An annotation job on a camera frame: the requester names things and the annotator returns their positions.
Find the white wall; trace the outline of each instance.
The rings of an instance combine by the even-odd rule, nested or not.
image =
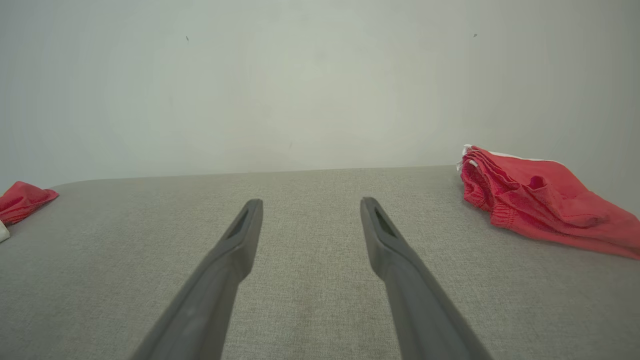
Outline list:
[[[0,0],[0,188],[475,143],[640,213],[639,19],[637,0]]]

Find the red fabric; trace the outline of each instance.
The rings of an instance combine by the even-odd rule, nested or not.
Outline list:
[[[5,225],[16,224],[57,197],[53,190],[18,181],[0,197],[0,221]]]
[[[463,157],[461,177],[465,200],[491,212],[497,227],[640,259],[638,219],[589,191],[560,163],[498,156],[473,146]]]

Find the folded red shorts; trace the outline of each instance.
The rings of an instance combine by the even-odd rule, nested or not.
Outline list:
[[[57,197],[58,193],[53,190],[18,181],[0,197],[0,221],[7,226],[20,222]]]
[[[466,146],[464,198],[491,223],[537,240],[640,259],[640,221],[589,191],[564,165]]]

